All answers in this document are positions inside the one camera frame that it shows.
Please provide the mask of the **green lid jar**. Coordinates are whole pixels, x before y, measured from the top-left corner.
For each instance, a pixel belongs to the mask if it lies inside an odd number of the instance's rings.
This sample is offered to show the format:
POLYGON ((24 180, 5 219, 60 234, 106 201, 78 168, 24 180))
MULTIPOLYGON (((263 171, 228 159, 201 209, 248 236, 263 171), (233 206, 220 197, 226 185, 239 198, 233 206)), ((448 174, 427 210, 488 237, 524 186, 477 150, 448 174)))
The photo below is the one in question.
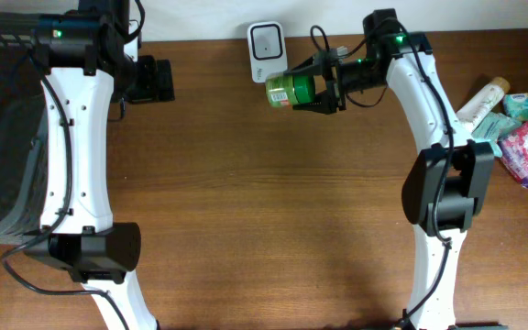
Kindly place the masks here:
POLYGON ((313 76, 277 74, 265 81, 265 87, 272 107, 309 104, 315 98, 313 76))

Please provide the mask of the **green white pocket tissue pack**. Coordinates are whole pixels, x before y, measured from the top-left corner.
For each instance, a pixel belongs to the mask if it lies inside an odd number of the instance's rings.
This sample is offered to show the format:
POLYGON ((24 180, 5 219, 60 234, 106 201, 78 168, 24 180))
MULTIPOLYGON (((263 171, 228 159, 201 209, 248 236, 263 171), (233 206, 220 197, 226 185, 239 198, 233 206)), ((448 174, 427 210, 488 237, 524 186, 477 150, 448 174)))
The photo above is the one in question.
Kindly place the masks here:
POLYGON ((506 94, 502 104, 506 116, 521 122, 528 121, 528 93, 506 94))

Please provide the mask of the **white tube package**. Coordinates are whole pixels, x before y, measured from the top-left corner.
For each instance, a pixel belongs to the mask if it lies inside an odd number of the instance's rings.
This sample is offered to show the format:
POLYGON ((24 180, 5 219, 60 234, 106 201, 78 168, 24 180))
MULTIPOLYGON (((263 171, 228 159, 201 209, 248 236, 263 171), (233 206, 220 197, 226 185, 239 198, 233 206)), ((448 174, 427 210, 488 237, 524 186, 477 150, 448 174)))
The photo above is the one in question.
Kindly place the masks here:
POLYGON ((510 87, 510 83, 505 78, 493 78, 456 112, 459 123, 467 131, 473 132, 492 108, 509 92, 510 87))

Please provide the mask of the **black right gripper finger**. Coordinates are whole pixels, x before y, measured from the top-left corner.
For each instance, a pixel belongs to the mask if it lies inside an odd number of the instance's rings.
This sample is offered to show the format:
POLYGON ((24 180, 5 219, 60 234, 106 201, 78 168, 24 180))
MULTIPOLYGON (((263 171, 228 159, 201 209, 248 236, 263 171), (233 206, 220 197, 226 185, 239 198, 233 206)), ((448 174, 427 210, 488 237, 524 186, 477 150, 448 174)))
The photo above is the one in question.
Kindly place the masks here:
POLYGON ((317 114, 334 114, 337 112, 337 99, 332 93, 325 90, 318 93, 312 102, 296 104, 292 109, 294 111, 308 111, 317 114))
POLYGON ((322 76, 325 77, 328 69, 328 53, 317 52, 301 64, 288 69, 285 76, 322 76))

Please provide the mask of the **grey plastic basket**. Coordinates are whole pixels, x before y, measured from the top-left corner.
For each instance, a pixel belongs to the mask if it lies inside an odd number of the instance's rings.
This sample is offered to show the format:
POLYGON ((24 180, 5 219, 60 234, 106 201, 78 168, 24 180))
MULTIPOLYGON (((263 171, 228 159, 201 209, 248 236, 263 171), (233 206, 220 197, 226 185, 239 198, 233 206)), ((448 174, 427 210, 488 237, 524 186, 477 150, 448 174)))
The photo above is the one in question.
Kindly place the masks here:
POLYGON ((35 14, 0 13, 0 244, 36 229, 47 185, 48 124, 29 60, 35 14))

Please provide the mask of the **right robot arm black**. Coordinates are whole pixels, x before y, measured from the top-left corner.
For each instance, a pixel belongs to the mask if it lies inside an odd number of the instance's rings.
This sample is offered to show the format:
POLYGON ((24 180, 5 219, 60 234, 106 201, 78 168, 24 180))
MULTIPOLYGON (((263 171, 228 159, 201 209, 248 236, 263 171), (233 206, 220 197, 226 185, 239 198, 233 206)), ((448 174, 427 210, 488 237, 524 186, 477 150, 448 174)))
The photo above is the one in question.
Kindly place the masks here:
POLYGON ((350 95, 376 87, 392 90, 411 128, 417 158, 402 186, 401 201, 414 234, 411 298, 395 329, 456 329, 454 294, 460 250, 482 209, 494 163, 491 146, 459 123, 439 81, 433 49, 423 32, 410 32, 394 9, 363 20, 364 38, 353 52, 319 47, 285 77, 323 78, 324 91, 297 111, 331 115, 350 95))

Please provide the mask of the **teal pouch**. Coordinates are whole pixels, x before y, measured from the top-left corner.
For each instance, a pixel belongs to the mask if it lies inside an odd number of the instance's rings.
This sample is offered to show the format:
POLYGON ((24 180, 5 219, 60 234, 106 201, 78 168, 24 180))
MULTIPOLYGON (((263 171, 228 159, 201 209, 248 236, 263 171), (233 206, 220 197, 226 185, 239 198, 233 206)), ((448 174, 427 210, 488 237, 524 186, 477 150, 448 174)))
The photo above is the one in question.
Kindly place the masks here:
POLYGON ((488 113, 472 132, 477 142, 488 142, 496 158, 502 157, 502 150, 498 145, 499 138, 520 127, 522 122, 501 113, 488 113))

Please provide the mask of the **white barcode scanner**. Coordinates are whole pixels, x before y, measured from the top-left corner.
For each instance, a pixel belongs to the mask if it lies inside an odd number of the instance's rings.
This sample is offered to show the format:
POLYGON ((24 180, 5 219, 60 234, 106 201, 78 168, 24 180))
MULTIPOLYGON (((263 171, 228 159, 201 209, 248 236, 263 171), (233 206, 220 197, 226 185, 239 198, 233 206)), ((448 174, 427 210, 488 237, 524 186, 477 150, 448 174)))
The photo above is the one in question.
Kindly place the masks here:
POLYGON ((276 21, 253 23, 247 28, 251 76, 264 83, 269 75, 288 69, 284 32, 276 21))

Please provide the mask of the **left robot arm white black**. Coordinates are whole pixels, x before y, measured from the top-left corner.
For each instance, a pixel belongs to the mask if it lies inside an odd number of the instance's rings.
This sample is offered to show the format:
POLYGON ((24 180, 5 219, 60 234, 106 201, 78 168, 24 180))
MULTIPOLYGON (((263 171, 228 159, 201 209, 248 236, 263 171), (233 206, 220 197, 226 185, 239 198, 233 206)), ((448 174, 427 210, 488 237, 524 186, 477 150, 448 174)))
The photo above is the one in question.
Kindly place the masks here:
POLYGON ((48 183, 38 229, 16 251, 68 273, 110 329, 156 329, 136 268, 141 233, 115 221, 106 177, 111 103, 161 100, 166 61, 139 57, 141 22, 128 1, 82 1, 34 26, 28 57, 48 113, 48 183))

